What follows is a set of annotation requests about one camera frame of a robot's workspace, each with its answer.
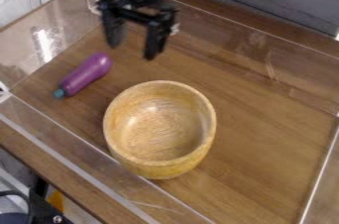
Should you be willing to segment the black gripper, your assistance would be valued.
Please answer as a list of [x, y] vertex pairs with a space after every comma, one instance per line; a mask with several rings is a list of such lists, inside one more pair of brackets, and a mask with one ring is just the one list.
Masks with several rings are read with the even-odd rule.
[[125, 21], [147, 26], [144, 58], [163, 53], [171, 30], [179, 29], [179, 9], [164, 0], [99, 0], [103, 31], [108, 45], [116, 49], [125, 39]]

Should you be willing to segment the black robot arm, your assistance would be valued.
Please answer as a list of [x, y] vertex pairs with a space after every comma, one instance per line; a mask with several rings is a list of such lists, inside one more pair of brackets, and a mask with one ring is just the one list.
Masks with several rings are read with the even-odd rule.
[[177, 31], [177, 8], [164, 0], [99, 0], [96, 6], [108, 45], [115, 49], [123, 43], [125, 22], [133, 22], [147, 29], [143, 56], [153, 60]]

